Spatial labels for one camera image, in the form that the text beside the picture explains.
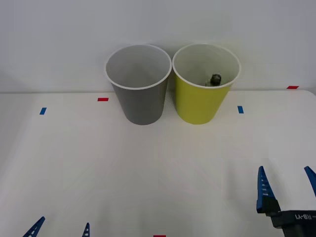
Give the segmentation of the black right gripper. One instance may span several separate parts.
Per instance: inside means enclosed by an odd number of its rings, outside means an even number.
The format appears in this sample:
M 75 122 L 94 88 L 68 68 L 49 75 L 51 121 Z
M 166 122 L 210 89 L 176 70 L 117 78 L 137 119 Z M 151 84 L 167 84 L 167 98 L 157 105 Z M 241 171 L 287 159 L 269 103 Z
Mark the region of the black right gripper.
M 304 170 L 316 196 L 316 173 L 309 166 L 304 167 Z M 263 166 L 258 169 L 257 191 L 257 213 L 271 216 L 273 226 L 282 229 L 285 237 L 316 236 L 316 211 L 281 211 Z

